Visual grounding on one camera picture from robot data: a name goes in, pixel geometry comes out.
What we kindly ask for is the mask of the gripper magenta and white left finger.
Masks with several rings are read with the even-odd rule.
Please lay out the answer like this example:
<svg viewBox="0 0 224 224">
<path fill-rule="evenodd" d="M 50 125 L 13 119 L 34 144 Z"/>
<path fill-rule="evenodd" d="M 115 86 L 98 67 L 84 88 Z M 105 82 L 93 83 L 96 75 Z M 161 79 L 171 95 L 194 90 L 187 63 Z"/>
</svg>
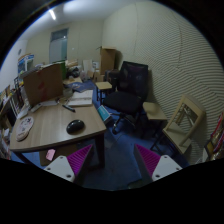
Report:
<svg viewBox="0 0 224 224">
<path fill-rule="evenodd" d="M 76 182 L 92 155 L 93 145 L 90 144 L 68 156 L 59 155 L 45 171 L 69 182 Z"/>
</svg>

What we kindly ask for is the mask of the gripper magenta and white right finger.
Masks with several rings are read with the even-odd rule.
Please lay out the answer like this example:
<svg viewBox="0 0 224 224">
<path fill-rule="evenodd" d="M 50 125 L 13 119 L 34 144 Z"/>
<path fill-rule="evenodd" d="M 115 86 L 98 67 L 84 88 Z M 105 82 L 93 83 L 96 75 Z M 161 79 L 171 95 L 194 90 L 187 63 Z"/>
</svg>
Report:
<svg viewBox="0 0 224 224">
<path fill-rule="evenodd" d="M 134 156 L 144 182 L 159 180 L 182 169 L 168 155 L 160 156 L 139 144 L 134 145 Z"/>
</svg>

